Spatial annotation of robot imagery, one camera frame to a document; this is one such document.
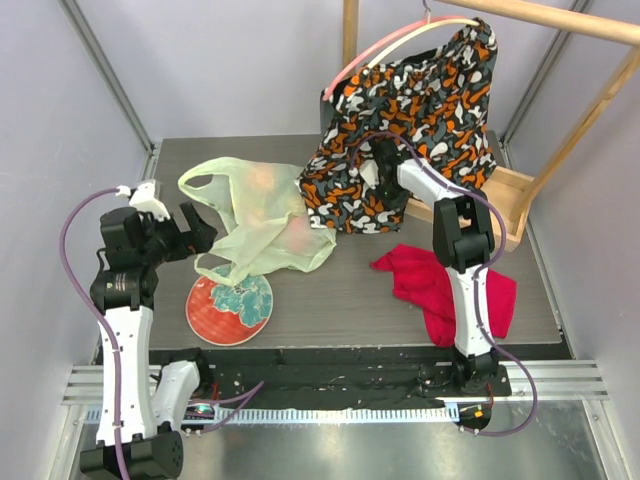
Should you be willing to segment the pale green plastic bag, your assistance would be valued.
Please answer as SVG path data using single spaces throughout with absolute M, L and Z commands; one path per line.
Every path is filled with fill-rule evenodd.
M 300 166 L 218 157 L 183 173 L 180 191 L 214 210 L 226 235 L 194 261 L 194 270 L 235 286 L 280 269 L 309 273 L 337 245 L 334 229 L 314 229 L 295 180 Z

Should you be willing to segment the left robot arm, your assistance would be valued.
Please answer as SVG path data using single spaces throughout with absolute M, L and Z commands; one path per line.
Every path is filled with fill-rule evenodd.
M 199 348 L 169 357 L 158 375 L 149 365 L 158 268 L 203 253 L 217 231 L 189 203 L 189 226 L 143 207 L 112 210 L 100 219 L 104 241 L 90 298 L 101 315 L 103 400 L 96 445 L 81 452 L 90 479 L 176 479 L 184 465 L 179 432 L 191 398 L 213 389 L 214 375 Z

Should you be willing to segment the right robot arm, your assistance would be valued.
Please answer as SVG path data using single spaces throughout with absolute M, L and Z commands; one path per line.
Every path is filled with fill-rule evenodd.
M 432 247 L 453 293 L 456 333 L 451 380 L 462 394 L 484 393 L 499 368 L 489 322 L 486 264 L 495 241 L 486 197 L 447 180 L 392 140 L 375 143 L 372 153 L 384 197 L 396 200 L 407 192 L 433 213 Z

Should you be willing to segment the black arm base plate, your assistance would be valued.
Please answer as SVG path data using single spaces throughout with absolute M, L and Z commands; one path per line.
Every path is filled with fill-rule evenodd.
M 448 350 L 434 347 L 204 349 L 209 390 L 227 399 L 252 388 L 251 409 L 344 411 L 440 408 L 456 399 L 503 399 L 540 387 L 542 367 L 568 361 L 560 345 L 518 345 L 520 363 L 500 359 L 497 374 L 468 383 Z

